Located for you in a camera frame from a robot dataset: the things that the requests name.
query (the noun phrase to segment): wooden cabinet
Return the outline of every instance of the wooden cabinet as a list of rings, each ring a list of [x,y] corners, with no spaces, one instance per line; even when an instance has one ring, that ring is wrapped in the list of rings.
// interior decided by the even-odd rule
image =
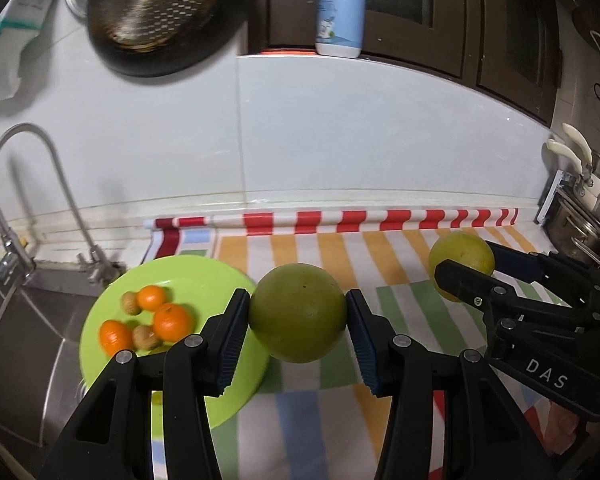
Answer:
[[[555,0],[483,0],[478,85],[550,123],[558,79]]]
[[[316,0],[260,0],[250,52],[314,49]],[[549,124],[555,0],[366,0],[362,57],[439,73]]]
[[[460,77],[464,0],[366,0],[366,54]]]

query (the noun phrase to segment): pot handle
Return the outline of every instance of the pot handle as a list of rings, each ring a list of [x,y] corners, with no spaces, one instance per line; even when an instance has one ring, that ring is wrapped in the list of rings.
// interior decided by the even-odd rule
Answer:
[[[573,220],[571,219],[570,216],[567,216],[567,222],[569,224],[571,224],[571,227],[573,227],[574,229],[576,229],[577,232],[579,232],[582,236],[587,237],[587,233],[584,232],[582,229],[580,229],[576,224],[574,224]]]
[[[589,249],[584,243],[582,243],[576,237],[572,236],[571,241],[573,242],[573,245],[575,245],[577,248],[579,248],[589,258],[591,258],[596,263],[597,266],[600,267],[600,258],[598,258],[598,256],[596,256],[596,254],[591,249]]]
[[[562,130],[582,150],[584,165],[590,166],[593,163],[593,156],[591,155],[589,143],[585,140],[584,136],[576,128],[567,123],[562,123]]]
[[[563,143],[553,139],[549,139],[547,142],[545,142],[545,144],[547,148],[550,151],[554,152],[556,155],[563,155],[567,157],[575,166],[576,173],[579,175],[582,174],[582,162],[580,161],[578,156],[575,153],[573,153],[573,150],[571,148],[568,148]]]

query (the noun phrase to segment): striped tablecloth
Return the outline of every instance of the striped tablecloth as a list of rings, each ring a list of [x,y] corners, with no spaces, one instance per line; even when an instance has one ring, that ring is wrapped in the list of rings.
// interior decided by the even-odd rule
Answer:
[[[309,227],[304,220],[310,217],[302,216],[307,212],[281,224],[275,224],[273,216],[231,221],[222,216],[223,226],[217,225],[222,223],[218,219],[160,219],[152,222],[153,239],[145,259],[202,254],[237,267],[255,282],[290,262],[320,266],[343,290],[362,289],[372,311],[388,318],[397,333],[412,336],[429,350],[458,355],[465,348],[484,349],[485,330],[477,310],[442,299],[427,279],[429,249],[438,237],[461,228],[526,252],[552,247],[538,226],[512,225],[515,210],[454,211],[310,212],[314,220]],[[324,221],[329,215],[331,220]],[[299,226],[302,234],[296,234]],[[520,296],[559,302],[537,284],[496,276],[514,285]],[[541,438],[548,401],[500,377]],[[442,394],[434,400],[432,480],[440,477],[444,432]],[[348,335],[318,362],[296,365],[272,359],[258,393],[212,431],[222,476],[370,480],[389,406],[390,399],[376,399],[362,384]],[[155,477],[165,479],[161,441],[154,441],[153,452]]]

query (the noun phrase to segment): bottle label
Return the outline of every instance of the bottle label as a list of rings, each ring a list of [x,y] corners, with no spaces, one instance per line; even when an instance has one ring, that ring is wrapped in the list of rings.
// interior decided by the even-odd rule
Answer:
[[[315,41],[362,47],[365,0],[318,0]]]

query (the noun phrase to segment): white tile wall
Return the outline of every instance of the white tile wall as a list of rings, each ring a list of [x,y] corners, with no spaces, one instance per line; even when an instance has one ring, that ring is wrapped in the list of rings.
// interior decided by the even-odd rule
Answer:
[[[562,85],[558,89],[551,130],[577,152],[562,132],[561,123],[569,122],[600,152],[600,101],[596,96],[596,86],[600,94],[600,52],[579,35],[570,13],[560,3],[558,24],[563,56]]]
[[[0,102],[0,134],[23,121],[48,131],[78,206],[99,227],[187,208],[530,205],[540,196],[549,131],[506,105],[362,60],[238,58],[243,39],[179,74],[127,78],[100,62],[60,0],[23,54],[20,91]],[[66,204],[26,134],[2,154],[0,204],[8,219],[67,222],[50,215]]]
[[[334,189],[536,199],[547,179],[549,130],[448,80],[319,56],[247,56],[239,67],[252,201]]]
[[[80,207],[187,195],[242,202],[237,41],[179,74],[127,78],[100,62],[61,3],[52,22],[60,41],[50,48],[47,30],[30,47],[20,90],[0,102],[0,134],[42,126]],[[8,219],[66,209],[43,146],[27,134],[1,155],[0,204]]]

